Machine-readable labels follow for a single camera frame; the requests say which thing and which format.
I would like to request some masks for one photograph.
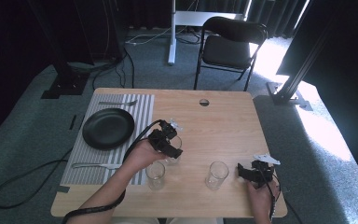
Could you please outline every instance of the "person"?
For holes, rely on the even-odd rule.
[[[103,204],[110,204],[114,202],[124,191],[130,183],[132,177],[140,170],[146,168],[153,161],[164,160],[167,156],[162,152],[157,152],[148,143],[142,140],[138,142],[132,150],[128,158],[123,162],[121,167],[104,183],[90,198],[88,198],[80,208],[89,208],[101,206]],[[245,181],[249,192],[252,211],[255,216],[257,224],[265,224],[269,222],[269,209],[271,198],[269,190],[266,185],[260,189],[256,189],[251,182]],[[276,189],[275,182],[270,182],[271,188]],[[91,213],[76,217],[70,217],[67,221],[69,224],[82,224],[82,223],[158,223],[156,218],[113,218],[112,215],[115,208],[103,211],[100,213]],[[215,218],[168,218],[167,223],[216,223]]]

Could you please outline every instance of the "drinking glass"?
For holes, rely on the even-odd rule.
[[[165,166],[159,161],[153,162],[146,167],[147,185],[151,189],[162,189],[164,187]]]
[[[173,146],[176,149],[181,149],[182,147],[182,139],[176,135],[173,139],[170,140],[171,146]],[[173,165],[179,162],[181,157],[178,157],[177,159],[168,157],[164,160],[164,163],[167,165]]]
[[[228,176],[228,167],[222,161],[214,161],[209,167],[208,176],[205,178],[205,184],[209,189],[220,189],[226,177]]]

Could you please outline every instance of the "table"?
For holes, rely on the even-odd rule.
[[[154,95],[152,120],[174,118],[183,127],[178,135],[184,152],[179,163],[166,167],[163,189],[153,191],[147,185],[128,185],[126,198],[114,216],[251,217],[246,189],[236,166],[239,162],[249,169],[254,154],[269,153],[252,96],[245,91],[97,89],[94,92],[135,93]],[[200,105],[201,99],[210,104]],[[213,161],[223,161],[229,168],[219,190],[208,189],[204,183]],[[55,217],[77,209],[100,185],[66,187],[69,191],[57,192],[51,207]],[[281,195],[275,217],[286,214]]]
[[[223,13],[223,12],[201,12],[201,11],[177,11],[176,1],[172,0],[172,26],[171,26],[171,43],[170,54],[168,56],[168,64],[175,63],[176,53],[176,25],[202,26],[209,18],[214,16],[226,17],[232,20],[246,20],[250,7],[250,1],[246,3],[242,14]]]

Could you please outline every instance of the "black chair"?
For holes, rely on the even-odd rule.
[[[202,26],[194,90],[197,88],[201,67],[241,73],[238,80],[241,80],[245,71],[251,67],[243,89],[247,91],[257,52],[267,36],[267,27],[261,23],[231,20],[224,17],[208,19]],[[250,43],[256,45],[253,53],[249,48]]]

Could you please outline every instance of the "gray carpet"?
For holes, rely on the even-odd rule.
[[[144,32],[132,32],[130,35]],[[307,83],[302,83],[299,88],[313,111],[299,106],[275,105],[268,95],[266,83],[280,78],[274,74],[282,58],[280,46],[285,47],[289,43],[290,40],[279,38],[268,40],[266,46],[272,49],[260,52],[248,90],[254,97],[270,153],[282,163],[276,169],[283,195],[303,223],[358,223],[358,166],[317,90]],[[127,46],[135,66],[135,88],[192,89],[199,46],[179,42],[173,66],[167,65],[168,46],[167,38]],[[277,59],[277,63],[269,61],[271,58]],[[121,74],[122,84],[124,71],[125,87],[131,88],[129,58],[121,65],[117,71]],[[202,70],[199,90],[242,91],[244,80],[236,81],[236,74],[222,76],[221,73]],[[91,75],[82,95],[61,96],[56,100],[40,99],[56,76],[54,68],[49,66],[35,77],[0,127],[0,184],[42,163],[60,159],[72,147],[79,131],[80,118],[84,116],[93,92],[91,81],[95,75]],[[119,81],[116,71],[106,71],[96,78],[95,86],[120,88]],[[74,115],[78,119],[71,129]],[[13,209],[0,209],[0,223],[60,223],[61,219],[53,217],[49,210],[64,166],[59,166],[28,203]],[[20,202],[37,188],[52,167],[38,170],[3,189],[0,202]],[[225,223],[254,222],[250,218],[226,217]],[[293,210],[288,208],[288,215],[275,218],[274,223],[299,222]]]

